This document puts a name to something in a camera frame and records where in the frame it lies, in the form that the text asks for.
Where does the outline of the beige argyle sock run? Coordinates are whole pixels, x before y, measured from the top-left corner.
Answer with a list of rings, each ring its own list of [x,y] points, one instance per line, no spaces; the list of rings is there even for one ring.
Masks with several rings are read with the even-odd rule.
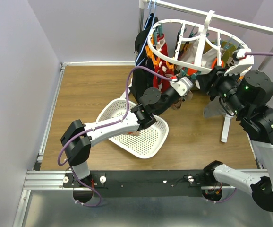
[[[131,135],[131,136],[139,136],[139,135],[140,135],[140,132],[139,132],[139,131],[136,131],[136,132],[128,132],[128,135]]]
[[[181,97],[177,102],[171,105],[171,109],[178,110],[181,108],[183,102],[190,101],[193,98],[193,93],[189,91],[184,97]]]

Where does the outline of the white round clip hanger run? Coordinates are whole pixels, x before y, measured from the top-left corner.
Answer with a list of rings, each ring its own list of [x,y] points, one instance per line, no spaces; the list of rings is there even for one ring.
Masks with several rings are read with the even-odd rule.
[[[238,44],[236,50],[249,48],[238,37],[221,29],[211,27],[210,17],[213,13],[213,10],[209,11],[209,15],[207,15],[203,24],[182,19],[164,19],[155,23],[149,32],[148,46],[145,48],[146,55],[152,60],[153,65],[160,67],[160,65],[165,64],[170,70],[174,70],[175,67],[181,67],[182,69],[191,69],[194,72],[206,74],[215,66],[225,65],[222,57],[227,52],[228,47],[221,44],[222,35]],[[179,24],[180,28],[182,28],[178,49],[182,41],[186,41],[188,45],[179,59],[177,59],[177,55],[175,57],[165,56],[156,50],[157,36],[165,24]]]

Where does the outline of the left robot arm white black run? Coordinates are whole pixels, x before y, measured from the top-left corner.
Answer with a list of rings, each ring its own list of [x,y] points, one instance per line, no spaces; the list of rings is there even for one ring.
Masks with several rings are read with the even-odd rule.
[[[173,86],[164,92],[151,87],[141,96],[139,104],[127,108],[123,116],[86,124],[81,120],[73,121],[60,142],[61,153],[65,153],[66,162],[75,174],[74,182],[80,187],[89,184],[91,171],[87,160],[93,146],[118,135],[146,130],[156,123],[157,116],[164,113],[185,94],[186,89]]]

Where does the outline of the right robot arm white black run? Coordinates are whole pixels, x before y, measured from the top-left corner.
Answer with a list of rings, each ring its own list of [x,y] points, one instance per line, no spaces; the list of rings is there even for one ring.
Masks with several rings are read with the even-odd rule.
[[[251,195],[260,208],[273,212],[273,109],[267,105],[273,95],[273,82],[260,71],[249,71],[243,78],[228,72],[217,66],[198,75],[200,90],[229,106],[268,175],[251,176],[213,161],[203,169],[203,181],[207,185],[231,185]]]

